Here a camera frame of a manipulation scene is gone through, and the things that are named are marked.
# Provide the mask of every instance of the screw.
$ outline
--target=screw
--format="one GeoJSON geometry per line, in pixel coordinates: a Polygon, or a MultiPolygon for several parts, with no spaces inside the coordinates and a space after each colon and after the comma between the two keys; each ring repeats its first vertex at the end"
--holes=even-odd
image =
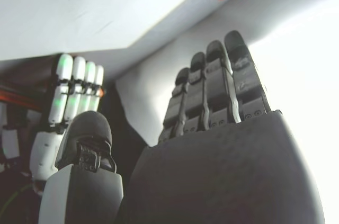
{"type": "Polygon", "coordinates": [[[256,117],[259,116],[259,115],[261,115],[261,110],[255,111],[255,112],[254,112],[254,115],[255,115],[256,117]]]}

